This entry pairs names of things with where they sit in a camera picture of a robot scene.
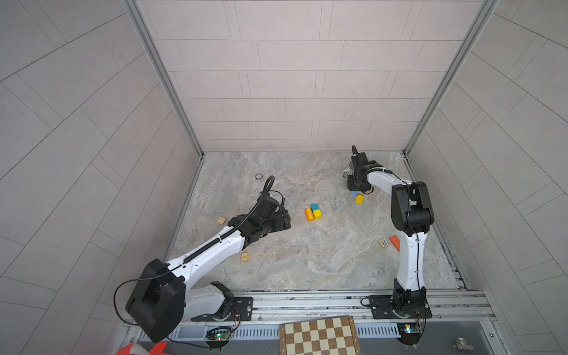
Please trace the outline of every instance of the toy block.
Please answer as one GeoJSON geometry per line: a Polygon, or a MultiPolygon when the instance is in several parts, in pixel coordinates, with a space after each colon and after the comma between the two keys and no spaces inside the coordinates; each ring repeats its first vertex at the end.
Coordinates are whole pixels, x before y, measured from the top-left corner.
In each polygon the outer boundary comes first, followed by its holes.
{"type": "Polygon", "coordinates": [[[306,218],[308,219],[308,222],[311,222],[311,221],[313,221],[313,220],[315,219],[315,218],[314,218],[314,213],[312,212],[312,209],[311,209],[311,208],[307,208],[307,209],[306,209],[306,218]]]}
{"type": "Polygon", "coordinates": [[[398,237],[392,236],[389,238],[389,240],[394,245],[394,247],[400,252],[400,240],[398,240],[398,237]]]}

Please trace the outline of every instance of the gray marble surface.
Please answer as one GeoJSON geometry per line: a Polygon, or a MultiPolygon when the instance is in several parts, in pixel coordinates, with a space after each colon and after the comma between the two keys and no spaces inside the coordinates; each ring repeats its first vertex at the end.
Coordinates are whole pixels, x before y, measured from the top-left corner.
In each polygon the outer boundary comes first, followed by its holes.
{"type": "MultiPolygon", "coordinates": [[[[367,152],[371,160],[410,178],[398,152],[367,152]]],[[[231,256],[197,284],[221,281],[245,289],[392,289],[399,252],[378,241],[396,233],[390,219],[390,197],[375,190],[362,205],[347,189],[341,172],[350,152],[207,153],[170,258],[185,254],[219,232],[217,218],[247,213],[270,175],[273,190],[286,198],[292,228],[270,233],[241,254],[231,256]],[[255,174],[261,173],[258,181],[255,174]],[[304,209],[318,203],[323,217],[308,222],[304,209]]],[[[456,281],[437,237],[431,230],[424,256],[424,282],[429,289],[455,289],[456,281]]]]}

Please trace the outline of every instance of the orange block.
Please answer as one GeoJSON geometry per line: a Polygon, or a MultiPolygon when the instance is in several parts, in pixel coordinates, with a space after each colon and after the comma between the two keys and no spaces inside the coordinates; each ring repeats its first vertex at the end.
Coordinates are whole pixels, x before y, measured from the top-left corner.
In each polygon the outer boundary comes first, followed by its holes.
{"type": "Polygon", "coordinates": [[[392,236],[389,238],[389,240],[394,245],[394,247],[400,252],[400,240],[398,240],[398,237],[392,236]]]}

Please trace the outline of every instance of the checkered pattern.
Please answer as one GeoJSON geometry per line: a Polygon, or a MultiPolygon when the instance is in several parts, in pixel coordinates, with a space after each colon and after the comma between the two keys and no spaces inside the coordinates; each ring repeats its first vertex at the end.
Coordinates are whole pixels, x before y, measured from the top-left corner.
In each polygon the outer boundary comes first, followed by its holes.
{"type": "Polygon", "coordinates": [[[353,317],[280,326],[281,355],[361,355],[353,317]]]}

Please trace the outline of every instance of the yellow block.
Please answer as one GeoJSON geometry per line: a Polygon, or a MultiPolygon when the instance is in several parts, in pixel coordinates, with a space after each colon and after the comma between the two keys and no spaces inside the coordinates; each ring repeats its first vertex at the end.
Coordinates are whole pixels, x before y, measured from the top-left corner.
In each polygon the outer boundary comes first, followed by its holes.
{"type": "Polygon", "coordinates": [[[308,219],[308,222],[311,222],[315,219],[311,208],[306,209],[306,218],[308,219]]]}

